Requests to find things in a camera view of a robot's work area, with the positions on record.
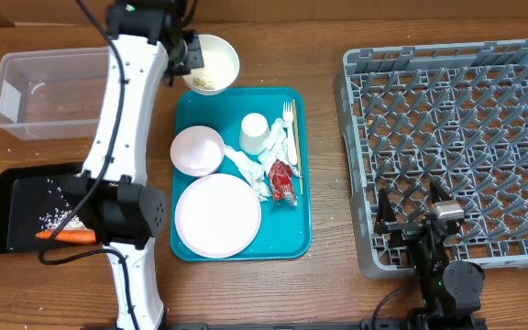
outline plastic fork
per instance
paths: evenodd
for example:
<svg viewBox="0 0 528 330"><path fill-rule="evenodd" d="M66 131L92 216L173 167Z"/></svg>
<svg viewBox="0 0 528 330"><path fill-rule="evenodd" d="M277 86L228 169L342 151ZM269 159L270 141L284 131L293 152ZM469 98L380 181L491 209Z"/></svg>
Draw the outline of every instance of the plastic fork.
<svg viewBox="0 0 528 330"><path fill-rule="evenodd" d="M287 128L287 138L288 138L288 147L289 147L289 162L291 165L297 164L297 148L294 145L294 133L292 133L292 104L290 102L285 102L282 107L282 119L289 124Z"/></svg>

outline cup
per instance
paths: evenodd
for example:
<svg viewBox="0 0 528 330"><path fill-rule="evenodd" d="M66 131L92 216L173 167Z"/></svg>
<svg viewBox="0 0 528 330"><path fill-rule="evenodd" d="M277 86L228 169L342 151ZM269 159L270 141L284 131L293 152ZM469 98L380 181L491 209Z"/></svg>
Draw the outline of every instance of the cup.
<svg viewBox="0 0 528 330"><path fill-rule="evenodd" d="M270 136L268 121L262 114L252 113L242 119L239 146L249 155L264 151L266 139Z"/></svg>

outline gray crate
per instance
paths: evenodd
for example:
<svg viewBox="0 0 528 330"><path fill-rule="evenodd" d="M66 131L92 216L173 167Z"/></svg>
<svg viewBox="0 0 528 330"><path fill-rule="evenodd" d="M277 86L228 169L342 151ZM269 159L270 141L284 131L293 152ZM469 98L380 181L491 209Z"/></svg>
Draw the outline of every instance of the gray crate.
<svg viewBox="0 0 528 330"><path fill-rule="evenodd" d="M413 273L404 247L374 234L378 189L413 221L429 181L466 211L446 241L451 259L528 267L528 39L352 49L334 89L364 274Z"/></svg>

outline clear plastic container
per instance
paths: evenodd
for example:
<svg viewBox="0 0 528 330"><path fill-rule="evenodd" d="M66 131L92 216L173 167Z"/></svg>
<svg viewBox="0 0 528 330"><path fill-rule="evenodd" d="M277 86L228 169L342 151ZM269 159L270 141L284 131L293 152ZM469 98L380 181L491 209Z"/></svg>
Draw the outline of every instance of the clear plastic container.
<svg viewBox="0 0 528 330"><path fill-rule="evenodd" d="M6 54L0 64L0 128L18 138L94 137L108 49Z"/></svg>

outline red wrapper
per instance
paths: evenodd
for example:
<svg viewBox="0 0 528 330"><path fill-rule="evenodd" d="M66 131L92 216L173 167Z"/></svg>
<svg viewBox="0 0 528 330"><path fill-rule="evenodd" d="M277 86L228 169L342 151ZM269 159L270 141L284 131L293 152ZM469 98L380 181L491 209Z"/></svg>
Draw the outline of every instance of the red wrapper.
<svg viewBox="0 0 528 330"><path fill-rule="evenodd" d="M289 165L276 160L270 168L268 175L272 187L272 198L274 203L286 200L290 205L297 205L297 196L292 187L292 171Z"/></svg>

